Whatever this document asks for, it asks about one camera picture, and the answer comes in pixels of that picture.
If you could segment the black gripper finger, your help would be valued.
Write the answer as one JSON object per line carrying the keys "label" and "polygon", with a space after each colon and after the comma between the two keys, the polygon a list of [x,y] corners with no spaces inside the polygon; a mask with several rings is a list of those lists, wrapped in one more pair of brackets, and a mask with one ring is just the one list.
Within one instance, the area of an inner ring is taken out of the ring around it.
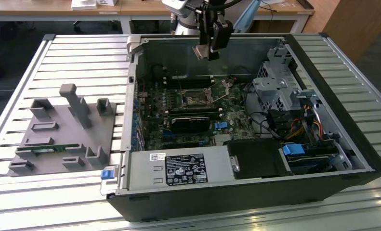
{"label": "black gripper finger", "polygon": [[199,15],[199,45],[210,44],[210,35],[208,35],[208,20],[206,15]]}
{"label": "black gripper finger", "polygon": [[226,19],[216,19],[208,31],[208,61],[219,58],[218,51],[227,47],[232,33],[232,24]]}

